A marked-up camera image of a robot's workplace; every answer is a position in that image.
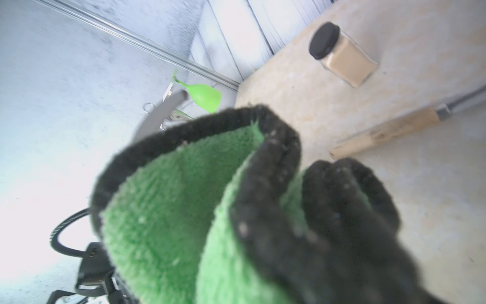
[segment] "metal rod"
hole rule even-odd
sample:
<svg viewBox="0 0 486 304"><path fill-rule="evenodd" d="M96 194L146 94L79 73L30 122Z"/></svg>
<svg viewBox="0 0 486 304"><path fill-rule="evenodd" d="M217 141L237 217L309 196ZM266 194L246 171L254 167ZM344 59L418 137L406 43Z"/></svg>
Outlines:
<svg viewBox="0 0 486 304"><path fill-rule="evenodd" d="M168 49L160 45L157 45L154 42L151 42L137 34L134 34L129 30L122 28L119 25L111 23L110 21L96 14L93 14L76 4L67 3L61 0L35 0L35 1L47 7L53 8L69 17L72 17L74 19L90 24L94 27L97 27L100 30L110 35L113 35L118 39L121 39L131 45L134 45L146 52L149 52L157 56L162 60L175 64L196 75L199 75L201 77L219 83L229 89L235 91L238 90L239 83L237 81L229 79L228 77L223 76L215 71L211 71L193 61L184 59L181 56L172 53Z"/></svg>

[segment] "green towel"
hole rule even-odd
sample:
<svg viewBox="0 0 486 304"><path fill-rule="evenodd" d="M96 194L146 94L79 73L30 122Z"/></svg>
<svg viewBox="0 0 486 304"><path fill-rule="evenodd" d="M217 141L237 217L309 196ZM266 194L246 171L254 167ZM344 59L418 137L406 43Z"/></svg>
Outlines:
<svg viewBox="0 0 486 304"><path fill-rule="evenodd" d="M117 155L93 227L145 304L422 303L372 172L299 162L298 135L266 107L204 117Z"/></svg>

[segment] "white paneled wall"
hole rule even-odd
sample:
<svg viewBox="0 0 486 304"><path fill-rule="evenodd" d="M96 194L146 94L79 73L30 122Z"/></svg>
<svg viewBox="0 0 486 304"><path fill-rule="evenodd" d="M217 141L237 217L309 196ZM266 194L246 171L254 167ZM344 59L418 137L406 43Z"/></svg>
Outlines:
<svg viewBox="0 0 486 304"><path fill-rule="evenodd" d="M265 37L278 52L331 6L330 0L248 0Z"/></svg>
<svg viewBox="0 0 486 304"><path fill-rule="evenodd" d="M209 0L209 4L245 79L273 53L246 0Z"/></svg>
<svg viewBox="0 0 486 304"><path fill-rule="evenodd" d="M201 15L199 34L204 44L204 50L207 52L211 64L214 67L214 71L233 80L242 81L243 78L240 71L236 66L233 55L219 27L218 20L216 20L208 2L205 4ZM192 54L192 56L196 59L202 55Z"/></svg>
<svg viewBox="0 0 486 304"><path fill-rule="evenodd" d="M331 5L331 0L207 0L192 56L241 82Z"/></svg>

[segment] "beige powder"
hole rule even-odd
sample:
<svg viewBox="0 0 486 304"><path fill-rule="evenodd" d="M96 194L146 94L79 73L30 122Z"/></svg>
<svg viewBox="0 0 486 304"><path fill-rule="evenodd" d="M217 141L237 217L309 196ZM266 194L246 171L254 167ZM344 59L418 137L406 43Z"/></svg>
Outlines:
<svg viewBox="0 0 486 304"><path fill-rule="evenodd" d="M336 76L355 88L378 67L376 62L345 35L339 36L332 52L321 61Z"/></svg>

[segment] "beige floor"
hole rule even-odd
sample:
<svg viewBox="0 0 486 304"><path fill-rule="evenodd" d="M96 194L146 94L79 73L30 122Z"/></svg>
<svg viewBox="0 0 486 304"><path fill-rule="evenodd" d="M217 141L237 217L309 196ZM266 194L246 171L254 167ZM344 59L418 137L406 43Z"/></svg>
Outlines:
<svg viewBox="0 0 486 304"><path fill-rule="evenodd" d="M339 0L240 86L236 106L265 103L296 128L303 165L343 139L486 84L486 1ZM380 62L360 88L308 54L331 20ZM486 105L356 154L394 197L400 238L427 288L486 303Z"/></svg>

